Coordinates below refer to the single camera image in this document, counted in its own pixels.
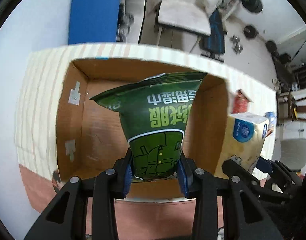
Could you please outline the floor barbell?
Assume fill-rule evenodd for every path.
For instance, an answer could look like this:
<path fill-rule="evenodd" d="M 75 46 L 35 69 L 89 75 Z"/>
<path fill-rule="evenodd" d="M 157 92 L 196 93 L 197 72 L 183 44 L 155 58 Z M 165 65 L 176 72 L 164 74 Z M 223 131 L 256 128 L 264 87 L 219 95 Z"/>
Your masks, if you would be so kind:
<path fill-rule="evenodd" d="M 259 31 L 251 24 L 246 25 L 243 28 L 243 33 L 244 36 L 248 39 L 248 40 L 253 40 L 253 39 L 260 39 L 261 41 L 263 41 L 265 43 L 265 47 L 267 48 L 267 51 L 269 53 L 271 53 L 272 55 L 277 56 L 278 55 L 278 51 L 277 51 L 277 45 L 273 40 L 266 40 L 265 38 L 263 38 L 260 34 Z"/>

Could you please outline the blue tissue pack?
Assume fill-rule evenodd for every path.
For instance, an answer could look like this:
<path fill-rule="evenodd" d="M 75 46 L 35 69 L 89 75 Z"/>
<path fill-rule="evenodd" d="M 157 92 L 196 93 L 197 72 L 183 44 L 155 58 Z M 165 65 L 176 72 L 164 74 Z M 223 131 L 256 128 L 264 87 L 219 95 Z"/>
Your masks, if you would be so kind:
<path fill-rule="evenodd" d="M 276 125 L 276 115 L 274 112 L 266 112 L 265 117 L 268 119 L 269 124 L 267 127 L 267 137 L 274 132 L 274 128 Z"/>

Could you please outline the black blue weight bench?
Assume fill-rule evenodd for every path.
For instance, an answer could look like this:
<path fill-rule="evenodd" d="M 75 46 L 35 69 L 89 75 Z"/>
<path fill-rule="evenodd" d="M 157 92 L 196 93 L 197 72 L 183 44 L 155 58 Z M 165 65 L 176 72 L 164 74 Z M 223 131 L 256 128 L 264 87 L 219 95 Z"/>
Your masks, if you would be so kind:
<path fill-rule="evenodd" d="M 221 56 L 225 53 L 225 32 L 218 9 L 209 17 L 209 23 L 211 29 L 210 35 L 203 37 L 199 42 L 200 49 L 202 50 L 201 56 L 224 63 L 224 59 Z"/>

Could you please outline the red floral wipes pack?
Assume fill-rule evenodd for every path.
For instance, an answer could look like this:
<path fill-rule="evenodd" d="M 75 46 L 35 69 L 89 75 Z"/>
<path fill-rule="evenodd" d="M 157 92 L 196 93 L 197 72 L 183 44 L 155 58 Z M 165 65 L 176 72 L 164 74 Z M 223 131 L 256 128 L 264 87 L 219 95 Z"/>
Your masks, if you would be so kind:
<path fill-rule="evenodd" d="M 245 113 L 248 111 L 248 105 L 252 100 L 246 95 L 246 93 L 239 89 L 236 91 L 236 94 L 233 99 L 232 114 L 236 113 Z"/>

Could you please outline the striped cream tablecloth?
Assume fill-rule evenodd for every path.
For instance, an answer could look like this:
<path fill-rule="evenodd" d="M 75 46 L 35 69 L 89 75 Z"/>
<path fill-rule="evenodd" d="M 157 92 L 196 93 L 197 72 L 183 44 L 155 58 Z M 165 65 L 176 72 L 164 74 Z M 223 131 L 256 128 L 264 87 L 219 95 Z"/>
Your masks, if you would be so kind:
<path fill-rule="evenodd" d="M 137 59 L 145 76 L 150 61 L 208 72 L 228 82 L 229 92 L 242 89 L 250 98 L 249 111 L 257 115 L 277 110 L 276 93 L 228 65 L 176 49 L 130 43 L 85 43 L 45 49 L 30 54 L 17 102 L 15 145 L 21 166 L 51 180 L 57 169 L 55 123 L 69 63 L 77 59 Z"/>

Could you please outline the blue foam mat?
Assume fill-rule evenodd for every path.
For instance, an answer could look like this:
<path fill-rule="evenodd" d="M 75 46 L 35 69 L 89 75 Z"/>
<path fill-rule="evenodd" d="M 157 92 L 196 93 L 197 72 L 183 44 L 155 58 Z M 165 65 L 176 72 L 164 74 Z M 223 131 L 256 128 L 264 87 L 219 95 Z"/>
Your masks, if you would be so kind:
<path fill-rule="evenodd" d="M 72 0 L 68 44 L 116 42 L 120 0 Z"/>

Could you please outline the grey folding chair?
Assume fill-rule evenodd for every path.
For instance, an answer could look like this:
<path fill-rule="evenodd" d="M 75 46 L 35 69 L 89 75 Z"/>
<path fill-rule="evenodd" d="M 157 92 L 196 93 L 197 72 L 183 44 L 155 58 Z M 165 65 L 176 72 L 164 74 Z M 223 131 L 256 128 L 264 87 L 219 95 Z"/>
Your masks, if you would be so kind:
<path fill-rule="evenodd" d="M 306 165 L 306 139 L 285 139 L 280 141 L 280 161 L 293 171 L 300 171 Z"/>

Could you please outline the white cushioned chair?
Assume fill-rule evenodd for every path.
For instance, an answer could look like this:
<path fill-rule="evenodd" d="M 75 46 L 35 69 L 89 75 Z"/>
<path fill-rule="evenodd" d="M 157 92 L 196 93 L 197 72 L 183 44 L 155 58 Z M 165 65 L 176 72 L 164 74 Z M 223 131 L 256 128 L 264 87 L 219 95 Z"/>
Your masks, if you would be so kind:
<path fill-rule="evenodd" d="M 155 25 L 158 28 L 157 46 L 160 44 L 162 32 L 167 28 L 196 35 L 190 52 L 203 37 L 211 33 L 206 9 L 201 9 L 193 0 L 161 0 L 156 12 Z"/>

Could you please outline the cardboard box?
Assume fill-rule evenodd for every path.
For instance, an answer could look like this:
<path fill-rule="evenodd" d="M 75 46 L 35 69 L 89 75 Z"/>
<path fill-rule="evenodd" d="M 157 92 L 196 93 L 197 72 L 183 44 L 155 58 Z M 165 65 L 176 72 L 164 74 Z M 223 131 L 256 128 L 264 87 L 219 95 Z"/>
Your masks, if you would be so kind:
<path fill-rule="evenodd" d="M 118 113 L 97 105 L 92 96 L 147 77 L 187 70 L 173 64 L 123 58 L 70 62 L 56 120 L 60 179 L 95 177 L 112 168 L 127 152 L 128 143 Z M 215 172 L 221 153 L 227 107 L 226 80 L 207 74 L 193 102 L 183 152 L 209 173 Z"/>

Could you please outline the green wet wipes pack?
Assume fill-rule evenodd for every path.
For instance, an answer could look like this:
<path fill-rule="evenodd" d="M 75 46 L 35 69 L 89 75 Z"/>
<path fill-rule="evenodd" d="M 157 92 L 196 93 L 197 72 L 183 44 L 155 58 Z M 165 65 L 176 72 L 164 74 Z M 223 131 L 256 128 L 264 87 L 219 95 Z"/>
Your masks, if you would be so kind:
<path fill-rule="evenodd" d="M 91 98 L 119 114 L 135 180 L 159 180 L 175 173 L 193 102 L 206 75 L 163 73 Z"/>

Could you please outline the yellow tissue pack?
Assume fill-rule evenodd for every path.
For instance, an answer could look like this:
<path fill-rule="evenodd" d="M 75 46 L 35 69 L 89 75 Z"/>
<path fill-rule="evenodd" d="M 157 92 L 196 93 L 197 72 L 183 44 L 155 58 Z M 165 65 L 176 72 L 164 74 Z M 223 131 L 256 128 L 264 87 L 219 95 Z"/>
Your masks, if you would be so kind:
<path fill-rule="evenodd" d="M 228 115 L 225 137 L 214 176 L 227 179 L 224 161 L 231 159 L 252 173 L 267 135 L 268 118 L 250 112 Z"/>

